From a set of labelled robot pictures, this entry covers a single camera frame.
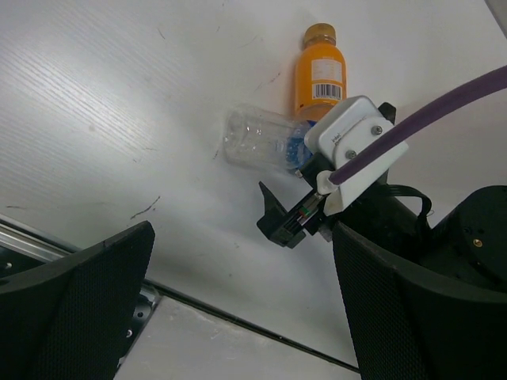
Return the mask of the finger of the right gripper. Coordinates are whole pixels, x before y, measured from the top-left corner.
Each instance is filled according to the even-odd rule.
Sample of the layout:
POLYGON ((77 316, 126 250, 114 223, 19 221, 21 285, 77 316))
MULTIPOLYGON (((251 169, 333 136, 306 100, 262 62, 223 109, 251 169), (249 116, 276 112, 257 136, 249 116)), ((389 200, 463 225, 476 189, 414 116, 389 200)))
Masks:
POLYGON ((259 187, 264 199, 264 215, 257 221, 257 228, 276 245, 294 249, 306 237, 304 226, 317 212, 316 192, 310 191, 287 211, 263 182, 259 182, 259 187))

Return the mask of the aluminium table edge rail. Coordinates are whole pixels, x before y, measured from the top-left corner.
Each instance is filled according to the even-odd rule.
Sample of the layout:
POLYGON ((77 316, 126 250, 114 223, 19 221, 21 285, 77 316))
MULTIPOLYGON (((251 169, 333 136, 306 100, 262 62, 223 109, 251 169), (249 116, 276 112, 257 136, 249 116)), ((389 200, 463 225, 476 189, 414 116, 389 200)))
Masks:
POLYGON ((87 249, 1 221, 4 379, 357 379, 358 369, 145 279, 148 222, 87 249))

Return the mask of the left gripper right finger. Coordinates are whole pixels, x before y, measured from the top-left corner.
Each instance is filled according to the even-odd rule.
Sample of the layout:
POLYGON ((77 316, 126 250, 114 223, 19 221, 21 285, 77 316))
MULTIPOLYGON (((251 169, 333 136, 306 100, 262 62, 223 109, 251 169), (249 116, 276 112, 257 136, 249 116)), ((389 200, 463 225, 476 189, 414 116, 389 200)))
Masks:
POLYGON ((504 379, 506 295, 437 274, 338 223, 334 262, 363 379, 504 379))

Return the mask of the blue label clear bottle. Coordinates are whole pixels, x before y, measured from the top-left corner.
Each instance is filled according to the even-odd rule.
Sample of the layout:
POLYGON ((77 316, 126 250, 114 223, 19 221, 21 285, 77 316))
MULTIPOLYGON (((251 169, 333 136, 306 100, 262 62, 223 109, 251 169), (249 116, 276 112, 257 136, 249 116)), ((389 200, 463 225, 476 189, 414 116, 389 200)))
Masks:
POLYGON ((314 125, 314 121, 240 104, 227 113, 223 150, 235 165, 296 171, 312 156, 305 135, 314 125))

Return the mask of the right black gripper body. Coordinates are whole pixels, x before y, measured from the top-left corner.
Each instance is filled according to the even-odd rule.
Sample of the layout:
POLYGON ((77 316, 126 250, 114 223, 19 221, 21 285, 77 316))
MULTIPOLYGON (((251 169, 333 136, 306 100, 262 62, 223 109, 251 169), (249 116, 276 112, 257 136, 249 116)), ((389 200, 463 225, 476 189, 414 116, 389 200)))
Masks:
MULTIPOLYGON (((374 226, 385 226, 383 218, 396 221, 393 211, 371 213, 388 199, 419 196, 414 188, 401 185, 370 185, 350 206, 364 205, 356 232, 369 240, 385 238, 387 233, 374 232, 374 226)), ((421 199, 421 213, 415 219, 418 239, 413 259, 443 275, 474 283, 496 291, 506 290, 506 187, 493 185, 472 192, 435 227, 429 227, 427 213, 431 201, 421 199)))

